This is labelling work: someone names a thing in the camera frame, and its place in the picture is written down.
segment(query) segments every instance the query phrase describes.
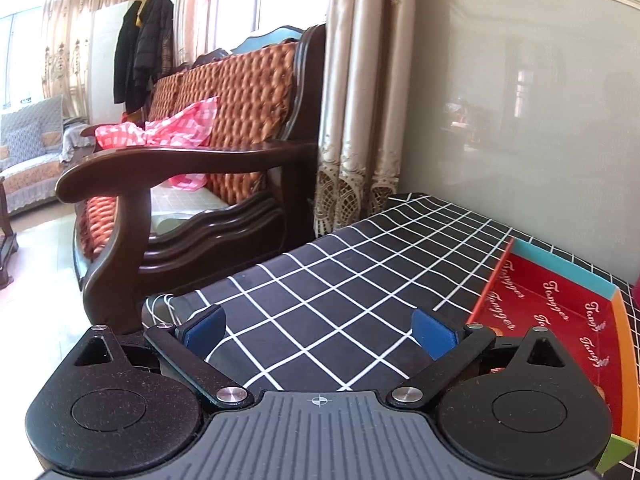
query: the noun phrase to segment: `sofa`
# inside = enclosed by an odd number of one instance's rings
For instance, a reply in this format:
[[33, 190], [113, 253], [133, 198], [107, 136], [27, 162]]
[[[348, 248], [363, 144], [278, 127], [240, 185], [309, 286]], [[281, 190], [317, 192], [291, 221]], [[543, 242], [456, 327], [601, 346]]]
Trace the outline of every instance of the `sofa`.
[[[314, 238], [325, 27], [287, 36], [250, 38], [242, 54], [156, 83], [150, 121], [218, 98], [208, 147], [101, 150], [60, 177], [58, 198], [76, 204], [74, 263], [92, 323], [135, 332], [149, 295], [180, 294]], [[206, 188], [164, 184], [188, 173], [206, 174]]]
[[[36, 131], [40, 142], [30, 138]], [[56, 199], [56, 182], [65, 169], [62, 133], [62, 96], [1, 116], [0, 176], [9, 214]]]

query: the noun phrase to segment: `gray gripper base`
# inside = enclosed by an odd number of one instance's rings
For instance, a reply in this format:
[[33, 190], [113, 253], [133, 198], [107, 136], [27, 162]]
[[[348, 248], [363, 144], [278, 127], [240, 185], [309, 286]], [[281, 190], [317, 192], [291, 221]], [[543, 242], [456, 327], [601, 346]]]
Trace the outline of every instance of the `gray gripper base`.
[[[425, 418], [372, 392], [267, 392], [216, 415], [185, 453], [140, 480], [489, 480], [453, 456]], [[575, 480], [596, 480], [583, 472]], [[65, 480], [57, 472], [41, 480]]]

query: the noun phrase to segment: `pink checkered cloth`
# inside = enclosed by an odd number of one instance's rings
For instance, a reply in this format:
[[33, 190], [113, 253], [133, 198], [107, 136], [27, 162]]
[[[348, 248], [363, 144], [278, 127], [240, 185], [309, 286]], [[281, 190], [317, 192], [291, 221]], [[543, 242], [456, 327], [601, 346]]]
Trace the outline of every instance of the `pink checkered cloth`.
[[[104, 150], [125, 146], [164, 146], [165, 148], [196, 148], [206, 146], [218, 111], [218, 98], [211, 97], [187, 106], [173, 117], [146, 123], [100, 126], [95, 129], [95, 140]], [[196, 191], [205, 185], [203, 173], [172, 176], [167, 182], [178, 189]]]

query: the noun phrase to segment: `tiled floor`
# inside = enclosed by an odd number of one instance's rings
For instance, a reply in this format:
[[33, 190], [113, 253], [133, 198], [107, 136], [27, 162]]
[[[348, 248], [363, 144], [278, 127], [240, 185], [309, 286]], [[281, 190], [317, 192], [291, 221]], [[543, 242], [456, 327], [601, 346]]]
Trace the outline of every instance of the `tiled floor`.
[[53, 204], [12, 218], [20, 249], [9, 264], [14, 282], [0, 290], [2, 478], [33, 480], [42, 472], [24, 434], [24, 415], [89, 327], [73, 270], [72, 211]]

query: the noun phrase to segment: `white wall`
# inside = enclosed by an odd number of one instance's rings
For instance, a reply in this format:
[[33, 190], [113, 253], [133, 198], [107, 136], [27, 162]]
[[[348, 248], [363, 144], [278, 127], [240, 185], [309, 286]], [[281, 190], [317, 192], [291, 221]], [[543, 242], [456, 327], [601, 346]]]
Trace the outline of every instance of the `white wall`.
[[[639, 45], [640, 10], [612, 0], [417, 0], [401, 191], [635, 281]], [[516, 117], [520, 70], [532, 82]], [[446, 111], [461, 104], [462, 118]]]

